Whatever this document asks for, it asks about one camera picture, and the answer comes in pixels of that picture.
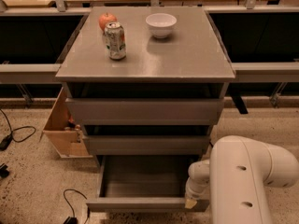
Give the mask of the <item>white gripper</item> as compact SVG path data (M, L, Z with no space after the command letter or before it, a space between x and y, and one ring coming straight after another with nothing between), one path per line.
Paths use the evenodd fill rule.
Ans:
M188 169L185 185L185 208L193 209L209 187L209 160L192 163Z

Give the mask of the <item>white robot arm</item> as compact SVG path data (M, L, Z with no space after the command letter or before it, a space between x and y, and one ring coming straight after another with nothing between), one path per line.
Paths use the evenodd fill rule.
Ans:
M264 188L293 186L299 161L283 147L230 135L188 174L185 207L193 209L209 189L212 224L273 224Z

